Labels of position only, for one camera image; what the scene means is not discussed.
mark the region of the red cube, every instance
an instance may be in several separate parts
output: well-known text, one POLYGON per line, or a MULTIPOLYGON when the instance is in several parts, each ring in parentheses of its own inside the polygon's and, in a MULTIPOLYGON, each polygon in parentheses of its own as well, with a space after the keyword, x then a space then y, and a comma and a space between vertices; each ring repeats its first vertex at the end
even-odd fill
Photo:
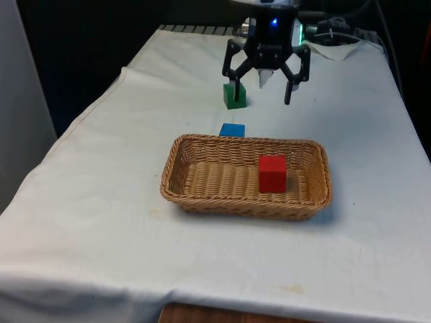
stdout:
POLYGON ((259 156, 259 191, 261 193, 285 193, 286 175, 285 156, 259 156))

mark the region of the green block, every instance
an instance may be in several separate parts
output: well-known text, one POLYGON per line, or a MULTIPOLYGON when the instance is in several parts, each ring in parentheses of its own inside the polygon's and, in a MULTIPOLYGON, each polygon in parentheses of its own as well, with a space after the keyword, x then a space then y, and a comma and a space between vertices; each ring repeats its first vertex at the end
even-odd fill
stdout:
POLYGON ((229 110, 245 108, 247 104, 245 100, 246 92, 243 84, 242 83, 240 84, 240 95, 237 102, 234 101, 234 92, 235 92, 235 87, 233 85, 231 84, 223 85, 223 98, 224 98, 224 103, 226 107, 229 110))

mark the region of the cube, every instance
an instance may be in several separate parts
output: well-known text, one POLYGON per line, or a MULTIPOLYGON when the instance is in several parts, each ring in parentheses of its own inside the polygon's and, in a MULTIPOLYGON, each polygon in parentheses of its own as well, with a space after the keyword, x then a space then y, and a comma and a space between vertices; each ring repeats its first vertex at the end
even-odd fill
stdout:
POLYGON ((246 105, 246 91, 243 84, 240 84, 240 94, 238 97, 238 101, 234 100, 234 92, 235 87, 231 84, 224 84, 223 85, 223 99, 226 107, 229 110, 232 109, 239 109, 239 108, 245 108, 246 105))
POLYGON ((259 156, 259 191, 261 193, 285 193, 286 178, 285 156, 259 156))
POLYGON ((245 135, 244 124, 224 123, 219 136, 224 137, 243 137, 245 135))

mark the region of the robotic arm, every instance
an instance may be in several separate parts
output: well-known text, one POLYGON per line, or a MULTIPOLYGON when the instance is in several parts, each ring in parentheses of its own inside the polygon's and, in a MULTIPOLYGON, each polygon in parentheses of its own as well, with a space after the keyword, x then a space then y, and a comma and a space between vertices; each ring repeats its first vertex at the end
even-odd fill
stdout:
POLYGON ((298 17, 301 0, 232 0, 252 6, 248 36, 244 44, 228 41, 223 64, 223 76, 234 84, 234 100, 239 100, 240 79, 252 68, 281 69, 288 79, 284 103, 290 103, 294 86, 308 81, 310 75, 310 48, 292 46, 294 22, 298 17), (232 57, 244 51, 247 58, 236 69, 230 68, 232 57), (298 74, 293 74, 286 64, 292 54, 301 59, 298 74))

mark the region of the blue cube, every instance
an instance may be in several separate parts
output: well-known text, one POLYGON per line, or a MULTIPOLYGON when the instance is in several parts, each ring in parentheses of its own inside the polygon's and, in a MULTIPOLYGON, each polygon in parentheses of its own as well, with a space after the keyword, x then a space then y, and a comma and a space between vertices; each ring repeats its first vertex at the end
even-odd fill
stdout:
POLYGON ((224 123, 220 130, 220 136, 224 137, 243 137, 244 135, 244 124, 224 123))

